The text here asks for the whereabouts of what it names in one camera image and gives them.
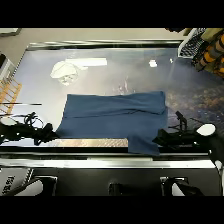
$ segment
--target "table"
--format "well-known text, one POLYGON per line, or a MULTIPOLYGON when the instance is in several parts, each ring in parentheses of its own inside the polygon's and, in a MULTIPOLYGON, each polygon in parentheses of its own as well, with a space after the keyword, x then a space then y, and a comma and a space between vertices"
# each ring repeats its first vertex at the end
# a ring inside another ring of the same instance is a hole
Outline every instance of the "table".
MULTIPOLYGON (((179 110, 187 118, 215 123, 222 132, 223 80, 206 71, 197 72, 191 66, 190 59, 178 58, 180 43, 176 40, 128 40, 30 44, 14 74, 15 79, 22 83, 17 102, 41 103, 42 106, 14 106, 12 112, 28 114, 35 111, 44 122, 52 123, 56 130, 62 119, 67 94, 110 96, 162 90, 167 96, 169 125, 177 124, 175 112, 179 110), (107 65, 89 66, 87 70, 78 71, 77 79, 69 86, 50 77, 57 62, 74 58, 103 58, 107 65)), ((191 128, 197 125, 197 122, 189 122, 191 128)), ((24 139, 5 143, 4 146, 7 147, 1 149, 0 153, 17 155, 17 159, 31 158, 31 154, 62 156, 63 153, 70 153, 77 156, 78 153, 80 156, 85 153, 96 155, 96 152, 101 152, 105 155, 113 152, 121 156, 121 153, 127 153, 125 140, 55 140, 42 143, 42 147, 34 147, 33 140, 24 139), (107 145, 120 148, 105 149, 107 145), (80 146, 91 146, 93 151, 85 147, 80 149, 80 146)), ((207 155, 205 151, 189 153, 197 157, 207 155)))

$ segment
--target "table surface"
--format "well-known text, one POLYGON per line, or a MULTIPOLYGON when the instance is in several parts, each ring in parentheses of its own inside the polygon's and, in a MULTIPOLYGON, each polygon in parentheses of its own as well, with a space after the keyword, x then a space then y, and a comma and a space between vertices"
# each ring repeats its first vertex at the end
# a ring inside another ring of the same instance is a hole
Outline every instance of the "table surface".
MULTIPOLYGON (((177 48, 103 48, 26 51, 15 73, 22 83, 17 101, 42 106, 14 106, 13 114, 33 111, 56 130, 62 120, 67 94, 111 96, 162 90, 169 108, 169 125, 177 124, 178 110, 186 118, 215 123, 222 132, 223 80, 206 71, 197 72, 191 59, 177 57, 177 48), (51 78, 53 66, 65 59, 105 58, 106 66, 78 70, 69 86, 51 78), (151 67, 155 60, 157 67, 151 67)), ((190 127, 198 125, 189 122, 190 127)), ((126 140, 55 140, 41 146, 126 146, 126 140)), ((32 139, 8 142, 10 146, 33 146, 32 139)))

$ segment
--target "blue cloth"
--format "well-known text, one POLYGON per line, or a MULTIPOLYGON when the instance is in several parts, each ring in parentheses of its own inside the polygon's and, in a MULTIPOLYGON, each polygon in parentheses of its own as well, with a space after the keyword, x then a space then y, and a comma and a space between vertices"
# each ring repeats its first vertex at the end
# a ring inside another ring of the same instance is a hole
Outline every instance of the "blue cloth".
POLYGON ((152 140, 167 125, 164 92, 119 96, 68 95, 60 138, 127 138, 128 151, 159 155, 152 140))

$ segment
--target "folded blue fabric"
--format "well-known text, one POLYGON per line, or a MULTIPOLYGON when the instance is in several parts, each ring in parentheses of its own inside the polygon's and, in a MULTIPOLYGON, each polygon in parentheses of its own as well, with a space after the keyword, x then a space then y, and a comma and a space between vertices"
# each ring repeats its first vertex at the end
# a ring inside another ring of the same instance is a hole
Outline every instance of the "folded blue fabric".
POLYGON ((167 125, 161 91, 119 96, 68 95, 60 138, 127 138, 128 151, 159 155, 152 140, 167 125))

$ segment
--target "black floor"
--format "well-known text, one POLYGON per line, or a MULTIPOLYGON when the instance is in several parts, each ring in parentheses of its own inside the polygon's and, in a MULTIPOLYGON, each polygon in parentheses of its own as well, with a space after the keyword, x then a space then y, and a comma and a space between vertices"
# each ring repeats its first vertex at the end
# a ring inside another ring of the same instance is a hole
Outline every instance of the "black floor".
POLYGON ((186 177, 206 196, 219 195, 215 169, 48 169, 34 175, 58 177, 56 196, 107 196, 111 182, 121 183, 132 195, 161 196, 160 177, 186 177))

